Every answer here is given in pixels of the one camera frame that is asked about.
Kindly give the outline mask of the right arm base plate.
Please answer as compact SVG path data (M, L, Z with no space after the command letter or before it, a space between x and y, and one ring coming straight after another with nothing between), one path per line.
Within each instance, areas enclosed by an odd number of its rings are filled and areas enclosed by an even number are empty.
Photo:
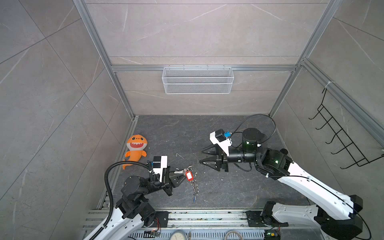
M277 221L271 212L246 211L246 218L249 227L288 227L288 223Z

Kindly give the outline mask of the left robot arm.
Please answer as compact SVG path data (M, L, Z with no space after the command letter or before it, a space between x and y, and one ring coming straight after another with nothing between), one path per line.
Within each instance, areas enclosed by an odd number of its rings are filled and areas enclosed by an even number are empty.
M121 189L122 197L110 201L107 217L87 236L86 240L125 240L142 227L156 223L156 211L146 195L164 191L168 196L185 179L190 168L149 167L149 177L130 176Z

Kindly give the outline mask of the round gauge dial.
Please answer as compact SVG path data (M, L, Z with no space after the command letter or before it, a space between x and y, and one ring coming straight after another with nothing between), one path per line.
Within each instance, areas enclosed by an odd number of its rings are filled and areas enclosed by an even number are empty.
M189 237L187 236L187 233L182 230L173 232L169 238L169 240L188 240L188 239Z

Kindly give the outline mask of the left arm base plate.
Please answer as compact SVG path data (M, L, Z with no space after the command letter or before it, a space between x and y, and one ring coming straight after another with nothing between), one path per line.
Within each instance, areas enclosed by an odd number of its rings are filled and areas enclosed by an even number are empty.
M156 212L144 221L144 226L156 229L166 228L168 226L169 214L167 211Z

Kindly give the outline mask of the brown spice bottle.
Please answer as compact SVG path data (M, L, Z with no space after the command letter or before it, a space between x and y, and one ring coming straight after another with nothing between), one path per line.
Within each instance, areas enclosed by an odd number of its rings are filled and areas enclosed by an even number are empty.
M280 152L285 155L285 156L288 156L289 152L287 149L280 149Z

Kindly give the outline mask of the aluminium rail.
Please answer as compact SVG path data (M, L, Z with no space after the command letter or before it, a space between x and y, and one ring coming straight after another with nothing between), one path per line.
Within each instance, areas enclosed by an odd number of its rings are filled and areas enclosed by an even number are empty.
M259 228L267 229L268 227L249 227L246 218L246 211L263 211L262 209L171 209L156 210L156 212L169 212L168 226L163 229L182 229L182 228ZM92 231L95 229L108 215L108 210L90 210L86 216L85 222L81 225L82 230ZM304 224L288 223L288 227L282 229L320 229Z

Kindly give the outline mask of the red key tag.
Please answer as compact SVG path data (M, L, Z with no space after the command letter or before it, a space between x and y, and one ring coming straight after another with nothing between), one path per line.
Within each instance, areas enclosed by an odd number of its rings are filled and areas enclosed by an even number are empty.
M185 176L189 182L192 182L194 180L194 175L192 171L186 171Z

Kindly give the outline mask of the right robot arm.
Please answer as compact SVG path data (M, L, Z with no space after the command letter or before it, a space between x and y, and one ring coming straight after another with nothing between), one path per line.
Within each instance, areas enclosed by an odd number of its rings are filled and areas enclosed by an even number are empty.
M352 240L361 234L362 198L342 194L322 183L288 157L287 150L264 149L262 142L266 138L258 129L248 128L242 131L240 146L233 147L230 132L219 129L210 134L211 145L202 149L208 158L200 160L200 164L218 172L228 172L230 163L254 164L266 178L279 181L314 202L310 206L293 206L268 201L260 214L267 226L311 226L331 240Z

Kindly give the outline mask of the orange shark plush toy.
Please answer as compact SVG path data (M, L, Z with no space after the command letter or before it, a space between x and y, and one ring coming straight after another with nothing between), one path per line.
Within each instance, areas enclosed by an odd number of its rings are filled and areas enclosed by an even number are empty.
M131 136L126 143L128 151L125 153L125 161L138 162L141 157L146 157L147 153L145 148L148 141L142 135Z

